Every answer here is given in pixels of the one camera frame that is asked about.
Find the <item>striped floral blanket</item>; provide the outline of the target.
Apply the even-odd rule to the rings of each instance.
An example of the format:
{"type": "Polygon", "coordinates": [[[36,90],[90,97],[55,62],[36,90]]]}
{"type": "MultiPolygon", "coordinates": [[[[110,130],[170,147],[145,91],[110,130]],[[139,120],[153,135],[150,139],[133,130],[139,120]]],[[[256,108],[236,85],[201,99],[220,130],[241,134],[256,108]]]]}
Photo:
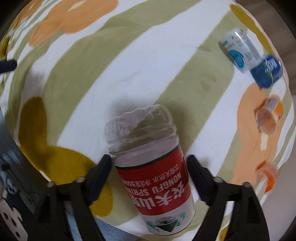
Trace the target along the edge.
{"type": "MultiPolygon", "coordinates": [[[[86,176],[111,156],[106,124],[160,104],[173,117],[184,159],[212,176],[251,184],[260,205],[271,162],[278,175],[295,142],[295,106],[283,75],[261,88],[223,48],[240,28],[262,60],[280,56],[257,20],[236,1],[30,1],[1,38],[1,240],[32,240],[47,184],[86,176]],[[255,113],[276,97],[283,115],[261,132],[255,113]]],[[[114,166],[89,206],[105,240],[193,240],[209,209],[189,175],[191,223],[174,235],[150,232],[114,166]]]]}

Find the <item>orange label plastic cup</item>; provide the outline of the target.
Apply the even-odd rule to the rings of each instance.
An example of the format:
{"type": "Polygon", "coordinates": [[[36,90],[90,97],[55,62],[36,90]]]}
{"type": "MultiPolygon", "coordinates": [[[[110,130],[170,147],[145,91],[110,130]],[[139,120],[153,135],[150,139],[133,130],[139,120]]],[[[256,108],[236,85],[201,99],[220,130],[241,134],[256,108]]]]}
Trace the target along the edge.
{"type": "Polygon", "coordinates": [[[283,115],[283,105],[276,97],[268,98],[262,107],[258,108],[255,113],[255,121],[258,129],[271,135],[278,121],[283,115]]]}

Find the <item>red label plastic cup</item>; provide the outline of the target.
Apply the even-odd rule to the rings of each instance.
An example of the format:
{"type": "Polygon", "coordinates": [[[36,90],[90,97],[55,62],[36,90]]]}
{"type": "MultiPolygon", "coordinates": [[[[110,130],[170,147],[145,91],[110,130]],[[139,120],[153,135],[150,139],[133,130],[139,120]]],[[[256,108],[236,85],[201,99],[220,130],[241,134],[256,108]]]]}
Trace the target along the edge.
{"type": "Polygon", "coordinates": [[[177,128],[160,104],[123,113],[105,126],[108,150],[147,229],[174,235],[193,220],[195,204],[177,128]]]}

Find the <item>clear orange plastic cup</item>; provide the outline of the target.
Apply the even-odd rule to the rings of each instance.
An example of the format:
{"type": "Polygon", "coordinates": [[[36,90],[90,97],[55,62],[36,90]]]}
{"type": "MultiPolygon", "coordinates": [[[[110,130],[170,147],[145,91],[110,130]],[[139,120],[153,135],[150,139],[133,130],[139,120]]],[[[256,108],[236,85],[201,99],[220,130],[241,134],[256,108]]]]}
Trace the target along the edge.
{"type": "Polygon", "coordinates": [[[271,162],[264,160],[256,167],[256,174],[258,180],[263,177],[266,179],[264,193],[270,192],[274,188],[278,178],[277,168],[271,162]]]}

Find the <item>white blue label cup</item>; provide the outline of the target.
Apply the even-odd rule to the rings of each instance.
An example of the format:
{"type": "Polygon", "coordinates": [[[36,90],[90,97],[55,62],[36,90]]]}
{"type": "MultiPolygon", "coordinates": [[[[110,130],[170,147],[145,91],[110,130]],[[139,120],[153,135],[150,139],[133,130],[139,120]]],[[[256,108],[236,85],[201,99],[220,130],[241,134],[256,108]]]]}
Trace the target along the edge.
{"type": "Polygon", "coordinates": [[[240,28],[228,31],[223,36],[221,44],[242,73],[262,63],[262,58],[254,44],[240,28]]]}

